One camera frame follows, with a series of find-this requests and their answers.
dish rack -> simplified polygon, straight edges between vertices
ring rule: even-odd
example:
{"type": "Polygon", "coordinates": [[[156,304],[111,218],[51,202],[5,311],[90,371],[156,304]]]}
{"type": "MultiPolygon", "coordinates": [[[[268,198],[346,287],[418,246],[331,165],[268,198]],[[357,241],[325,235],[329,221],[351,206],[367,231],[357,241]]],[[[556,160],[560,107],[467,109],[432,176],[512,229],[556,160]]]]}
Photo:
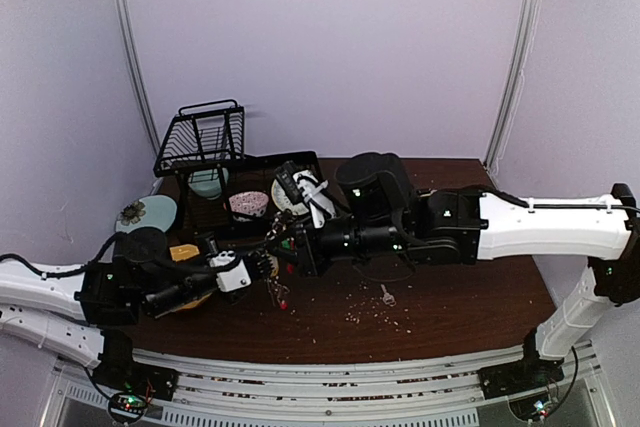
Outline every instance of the dish rack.
{"type": "Polygon", "coordinates": [[[270,196],[274,170],[287,160],[312,170],[319,180],[323,179],[315,152],[246,155],[244,120],[244,107],[233,99],[225,99],[181,107],[169,124],[153,171],[156,177],[175,178],[178,213],[172,230],[181,231],[181,240],[212,231],[219,239],[264,235],[277,212],[273,200],[264,217],[242,222],[237,214],[232,214],[229,198],[248,190],[270,196]],[[217,108],[224,104],[231,106],[217,108]],[[229,173],[228,180],[223,169],[229,173]],[[189,187],[190,177],[206,170],[217,171],[220,182],[222,194],[214,200],[198,196],[189,187]]]}

white wall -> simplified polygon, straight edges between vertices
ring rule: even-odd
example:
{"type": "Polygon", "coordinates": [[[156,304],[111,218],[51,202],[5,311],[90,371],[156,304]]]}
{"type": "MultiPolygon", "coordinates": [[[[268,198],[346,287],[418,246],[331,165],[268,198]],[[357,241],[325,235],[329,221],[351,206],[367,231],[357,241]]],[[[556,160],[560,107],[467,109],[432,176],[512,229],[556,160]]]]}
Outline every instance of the white wall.
{"type": "Polygon", "coordinates": [[[158,130],[237,98],[248,151],[482,157],[521,0],[129,0],[158,130]]]}
{"type": "MultiPolygon", "coordinates": [[[[153,181],[113,0],[0,9],[0,252],[84,262],[153,181]]],[[[53,361],[0,334],[0,425],[36,425],[53,361]]]]}
{"type": "MultiPolygon", "coordinates": [[[[626,182],[640,196],[640,0],[542,0],[501,188],[518,195],[587,196],[626,182]]],[[[585,259],[540,258],[556,299],[585,259]]],[[[621,424],[638,425],[640,303],[593,332],[621,424]]]]}

pink bowl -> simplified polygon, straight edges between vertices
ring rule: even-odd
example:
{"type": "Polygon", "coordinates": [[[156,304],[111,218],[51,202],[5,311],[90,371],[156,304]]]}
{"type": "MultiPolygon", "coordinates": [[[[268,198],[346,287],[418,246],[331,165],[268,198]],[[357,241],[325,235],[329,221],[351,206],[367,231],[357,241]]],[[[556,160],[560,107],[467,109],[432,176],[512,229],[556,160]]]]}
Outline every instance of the pink bowl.
{"type": "MultiPolygon", "coordinates": [[[[262,217],[267,211],[269,196],[264,192],[250,191],[241,192],[229,198],[231,211],[250,215],[251,217],[262,217]]],[[[251,219],[236,216],[238,222],[250,222],[251,219]]]]}

wooden table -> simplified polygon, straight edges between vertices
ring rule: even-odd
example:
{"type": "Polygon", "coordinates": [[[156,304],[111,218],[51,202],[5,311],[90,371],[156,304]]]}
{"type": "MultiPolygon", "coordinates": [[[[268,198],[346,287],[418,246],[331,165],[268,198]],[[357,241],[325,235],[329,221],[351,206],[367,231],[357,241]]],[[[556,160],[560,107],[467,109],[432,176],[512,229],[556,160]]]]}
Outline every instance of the wooden table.
{"type": "MultiPolygon", "coordinates": [[[[331,181],[340,160],[321,161],[331,181]]],[[[406,160],[414,186],[489,183],[477,160],[406,160]]],[[[395,258],[367,272],[397,277],[395,258]]],[[[554,305],[531,257],[474,266],[424,266],[410,280],[388,283],[397,305],[381,301],[378,284],[349,263],[322,278],[284,273],[289,310],[272,306],[263,284],[236,305],[214,296],[191,312],[128,329],[138,348],[170,354],[269,363],[352,363],[424,359],[511,347],[553,313],[554,305]]]]}

silver key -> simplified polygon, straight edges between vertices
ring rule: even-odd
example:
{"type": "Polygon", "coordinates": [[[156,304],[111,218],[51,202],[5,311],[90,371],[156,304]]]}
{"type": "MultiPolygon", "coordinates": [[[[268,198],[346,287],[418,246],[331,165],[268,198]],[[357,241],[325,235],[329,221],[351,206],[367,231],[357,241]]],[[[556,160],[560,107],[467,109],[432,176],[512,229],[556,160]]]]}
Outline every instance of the silver key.
{"type": "Polygon", "coordinates": [[[382,302],[389,307],[396,305],[396,298],[389,293],[384,284],[380,284],[382,287],[382,302]]]}

